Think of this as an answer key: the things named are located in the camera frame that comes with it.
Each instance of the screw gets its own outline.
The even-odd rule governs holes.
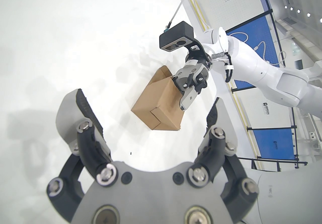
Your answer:
[[[189,224],[208,224],[207,217],[200,211],[192,212],[189,217]]]
[[[75,143],[74,151],[78,151],[78,144],[77,143]]]
[[[247,195],[249,195],[250,193],[260,192],[258,185],[250,178],[245,178],[242,181],[242,188]]]
[[[58,181],[54,181],[49,184],[49,191],[51,193],[56,193],[58,190],[59,190],[59,182]]]
[[[226,147],[231,150],[231,151],[234,151],[235,150],[235,146],[231,143],[231,142],[227,142],[226,143]]]
[[[215,134],[218,135],[219,137],[220,136],[223,136],[224,135],[224,132],[221,128],[215,128]]]
[[[103,181],[108,181],[109,178],[111,178],[112,176],[112,170],[111,169],[108,169],[108,168],[104,168],[102,171],[101,171],[101,178]]]
[[[202,182],[205,179],[206,175],[200,168],[196,168],[193,170],[193,177],[199,182]]]
[[[86,130],[87,128],[89,128],[89,126],[90,126],[89,122],[83,122],[80,124],[79,129]]]
[[[256,190],[257,190],[257,185],[253,182],[249,182],[246,184],[246,190],[250,193],[256,193]]]

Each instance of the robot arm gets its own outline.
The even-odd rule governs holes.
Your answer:
[[[258,185],[247,177],[236,148],[216,125],[208,128],[193,163],[160,172],[112,161],[103,129],[81,89],[65,96],[56,126],[72,154],[48,184],[47,196],[71,224],[232,224],[258,197]],[[94,179],[86,194],[78,181],[84,167]],[[221,168],[228,180],[223,191],[213,184]]]
[[[322,118],[322,89],[308,84],[307,71],[273,66],[249,45],[235,37],[222,35],[222,31],[222,28],[218,32],[208,30],[199,39],[205,49],[211,50],[215,71],[227,76],[225,64],[229,62],[229,57],[222,55],[221,46],[228,45],[225,54],[230,55],[233,79],[258,87],[268,100],[287,107],[298,107]]]

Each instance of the metal frame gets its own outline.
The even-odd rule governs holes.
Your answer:
[[[268,160],[268,159],[253,159],[253,158],[239,158],[239,159],[243,159],[243,160],[251,160],[252,161],[252,169],[254,170],[258,170],[256,165],[255,165],[255,161],[265,161],[265,162],[276,162],[276,167],[277,167],[277,171],[281,171],[281,168],[280,168],[280,163],[294,163],[294,164],[297,164],[299,166],[299,164],[304,164],[304,166],[307,165],[307,161],[292,161],[292,160]]]

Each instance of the white floor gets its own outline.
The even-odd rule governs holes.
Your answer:
[[[70,155],[56,132],[55,115],[63,96],[75,88],[83,88],[102,123],[114,160],[147,171],[192,161],[216,95],[233,120],[237,154],[253,157],[229,90],[216,74],[217,87],[210,78],[180,132],[151,133],[131,115],[157,68],[166,64],[175,72],[184,63],[184,50],[158,49],[158,37],[179,2],[0,0],[0,223],[65,223],[45,189]],[[173,24],[182,20],[200,33],[188,2]],[[81,181],[86,191],[92,182],[87,172]]]

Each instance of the cardboard box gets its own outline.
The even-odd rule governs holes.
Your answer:
[[[170,70],[159,68],[131,111],[151,130],[180,130],[184,111],[179,102],[182,94],[172,80]]]

